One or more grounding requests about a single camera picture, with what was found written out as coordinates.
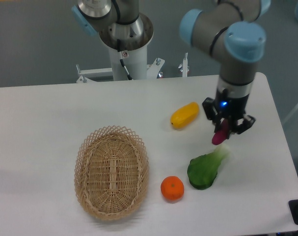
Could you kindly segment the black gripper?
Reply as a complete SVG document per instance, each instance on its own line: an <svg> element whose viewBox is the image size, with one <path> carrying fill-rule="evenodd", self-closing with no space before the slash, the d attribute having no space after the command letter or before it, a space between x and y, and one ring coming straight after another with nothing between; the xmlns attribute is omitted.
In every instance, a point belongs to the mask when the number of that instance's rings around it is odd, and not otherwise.
<svg viewBox="0 0 298 236"><path fill-rule="evenodd" d="M229 139L232 134L242 134L253 126L256 118L245 115L248 98L249 95L231 98L217 90L215 99L207 97L202 102L207 119L215 126L214 133L222 129L224 119L227 120L228 126L226 139Z"/></svg>

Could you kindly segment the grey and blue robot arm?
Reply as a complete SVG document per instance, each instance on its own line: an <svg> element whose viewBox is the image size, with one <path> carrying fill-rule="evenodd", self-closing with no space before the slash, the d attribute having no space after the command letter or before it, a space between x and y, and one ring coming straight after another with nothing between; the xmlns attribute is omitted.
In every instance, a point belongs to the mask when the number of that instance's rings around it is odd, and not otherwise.
<svg viewBox="0 0 298 236"><path fill-rule="evenodd" d="M268 0L218 0L213 11L193 9L180 22L181 39L221 65L216 96L202 103L215 126L215 145L255 123L245 107L266 42L265 31L255 21L270 4ZM98 34L107 46L114 80L149 78L147 45L154 30L138 1L80 0L72 13L87 34Z"/></svg>

